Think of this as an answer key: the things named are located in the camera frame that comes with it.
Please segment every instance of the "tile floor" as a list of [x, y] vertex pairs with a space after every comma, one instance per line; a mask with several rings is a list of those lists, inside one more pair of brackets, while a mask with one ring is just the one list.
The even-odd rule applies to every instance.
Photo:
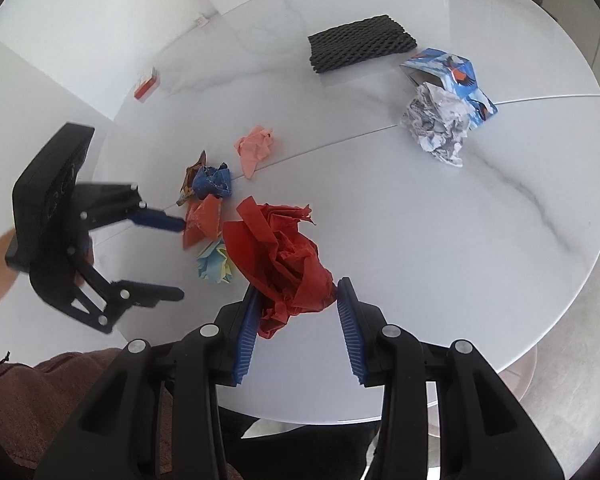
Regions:
[[[598, 6], [593, 0], [544, 0], [543, 7], [579, 47], [600, 85]], [[600, 258], [565, 316], [538, 343], [538, 366], [522, 404], [570, 478], [600, 440]], [[289, 429], [267, 422], [251, 436]], [[429, 463], [436, 466], [440, 442], [429, 442]]]

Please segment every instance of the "white wall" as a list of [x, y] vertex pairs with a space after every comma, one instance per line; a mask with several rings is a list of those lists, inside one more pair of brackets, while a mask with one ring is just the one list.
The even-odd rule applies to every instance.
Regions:
[[194, 24], [208, 0], [6, 0], [0, 40], [113, 119], [139, 70]]
[[[93, 171], [97, 148], [114, 125], [77, 97], [27, 64], [0, 42], [0, 234], [13, 225], [11, 189], [38, 150], [67, 121], [96, 128], [85, 173]], [[27, 276], [20, 276], [0, 304], [0, 359], [34, 365], [67, 351], [123, 346], [117, 331], [106, 336], [44, 304]]]

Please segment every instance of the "crumpled paper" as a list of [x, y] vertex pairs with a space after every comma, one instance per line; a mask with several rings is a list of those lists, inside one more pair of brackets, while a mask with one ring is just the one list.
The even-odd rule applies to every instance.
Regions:
[[333, 276], [318, 259], [318, 247], [298, 232], [311, 209], [257, 205], [252, 196], [237, 207], [242, 221], [225, 222], [229, 257], [264, 296], [258, 334], [270, 339], [290, 316], [320, 312], [335, 301]]
[[221, 164], [219, 168], [202, 166], [191, 187], [200, 200], [204, 200], [209, 194], [216, 198], [226, 198], [231, 195], [231, 172], [226, 164]]
[[402, 115], [400, 124], [411, 130], [420, 147], [437, 160], [462, 167], [458, 152], [470, 127], [474, 108], [443, 88], [425, 82]]
[[211, 242], [198, 256], [198, 276], [214, 283], [231, 283], [233, 276], [222, 237]]
[[266, 129], [258, 125], [248, 136], [242, 137], [234, 144], [240, 155], [240, 164], [246, 178], [250, 179], [258, 163], [270, 155], [270, 146], [273, 144], [272, 133], [272, 128]]
[[202, 168], [206, 164], [206, 153], [204, 150], [200, 153], [200, 158], [193, 165], [187, 168], [187, 174], [184, 177], [184, 183], [182, 184], [182, 188], [180, 188], [180, 198], [176, 202], [178, 205], [183, 205], [189, 198], [193, 196], [193, 180], [198, 173], [198, 170]]
[[182, 247], [189, 249], [200, 240], [220, 236], [220, 211], [222, 199], [208, 195], [202, 202], [189, 201], [189, 209], [185, 216], [187, 223], [182, 234]]

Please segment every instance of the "marble tabletop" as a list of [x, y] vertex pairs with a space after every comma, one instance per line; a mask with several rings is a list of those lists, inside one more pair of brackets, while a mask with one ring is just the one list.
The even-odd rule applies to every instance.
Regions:
[[[414, 88], [387, 56], [315, 75], [306, 37], [389, 14], [422, 48], [474, 63], [500, 113], [470, 133], [464, 168], [424, 153], [397, 126]], [[474, 342], [496, 370], [560, 318], [600, 252], [600, 89], [565, 32], [529, 0], [252, 0], [215, 16], [153, 61], [160, 86], [129, 96], [104, 139], [95, 179], [137, 182], [151, 206], [180, 211], [184, 169], [205, 149], [226, 162], [234, 196], [310, 204], [302, 232], [337, 280], [419, 339]], [[232, 144], [273, 127], [273, 154], [253, 180]], [[177, 235], [122, 223], [96, 234], [109, 279], [177, 285], [186, 298], [129, 311], [131, 339], [175, 340], [246, 281], [197, 278], [198, 249]], [[293, 318], [256, 342], [250, 373], [222, 388], [223, 406], [288, 422], [378, 418], [381, 388], [353, 377], [334, 306]]]

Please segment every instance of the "silver screw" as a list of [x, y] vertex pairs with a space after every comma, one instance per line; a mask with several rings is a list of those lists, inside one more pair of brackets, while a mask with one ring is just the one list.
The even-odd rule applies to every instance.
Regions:
[[456, 350], [461, 354], [470, 354], [474, 351], [474, 346], [468, 341], [461, 339], [460, 341], [456, 341]]
[[382, 327], [382, 334], [387, 337], [398, 337], [401, 332], [399, 326], [385, 325]]
[[220, 332], [220, 329], [213, 324], [208, 324], [200, 328], [200, 335], [202, 337], [213, 337]]
[[126, 346], [126, 349], [129, 350], [132, 354], [139, 354], [145, 348], [146, 343], [142, 341], [142, 339], [134, 339], [131, 343], [129, 343]]

